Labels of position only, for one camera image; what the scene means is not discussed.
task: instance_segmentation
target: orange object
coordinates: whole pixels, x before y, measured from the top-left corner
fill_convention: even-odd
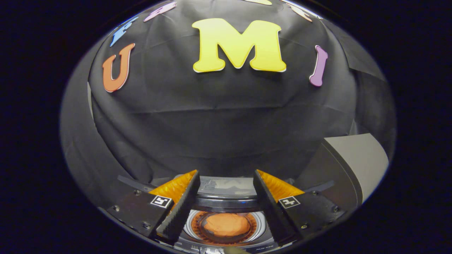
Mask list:
[[[248,232],[250,223],[245,217],[235,213],[218,213],[208,217],[206,230],[213,232],[218,237],[233,237]]]
[[[182,194],[187,189],[188,184],[192,180],[195,175],[196,170],[190,171],[186,174],[179,176],[167,183],[162,184],[161,186],[151,190],[149,194],[159,195],[166,198],[171,198],[174,201],[173,208],[176,206],[177,202],[179,202]]]
[[[276,178],[268,173],[265,173],[259,169],[257,169],[260,177],[264,181],[268,190],[272,194],[276,203],[281,198],[287,198],[290,196],[296,196],[305,193],[304,191],[284,182],[283,180]]]

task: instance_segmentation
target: screw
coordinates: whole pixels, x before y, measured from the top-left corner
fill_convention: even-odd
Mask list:
[[[143,227],[144,227],[145,229],[151,229],[151,225],[150,225],[149,223],[147,223],[146,221],[143,222]]]

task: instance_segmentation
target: black cloth backdrop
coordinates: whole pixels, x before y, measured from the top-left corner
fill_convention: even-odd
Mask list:
[[[396,122],[388,84],[369,54],[356,50],[359,44],[331,22],[310,23],[280,1],[266,6],[226,0],[177,1],[176,8],[143,22],[165,3],[140,13],[112,47],[114,31],[98,51],[92,49],[97,54],[88,81],[94,118],[83,78],[66,92],[65,100],[78,105],[65,110],[63,103],[63,150],[71,173],[96,205],[110,205],[121,195],[118,175],[150,183],[193,169],[224,177],[261,169],[296,178],[320,140],[330,136],[370,132],[392,158]],[[278,24],[287,70],[253,70],[254,49],[236,69],[219,49],[226,61],[222,71],[194,72],[199,30],[191,24],[208,18],[223,18],[241,33],[254,20]],[[117,55],[116,77],[118,53],[130,43],[136,45],[128,79],[108,93],[102,64]],[[329,55],[321,87],[308,80],[315,45]],[[73,123],[64,124],[65,119]]]

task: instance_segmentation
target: gray panel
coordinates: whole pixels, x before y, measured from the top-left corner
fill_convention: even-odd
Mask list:
[[[370,133],[325,140],[356,175],[363,192],[363,202],[366,201],[377,188],[389,164],[383,147]]]

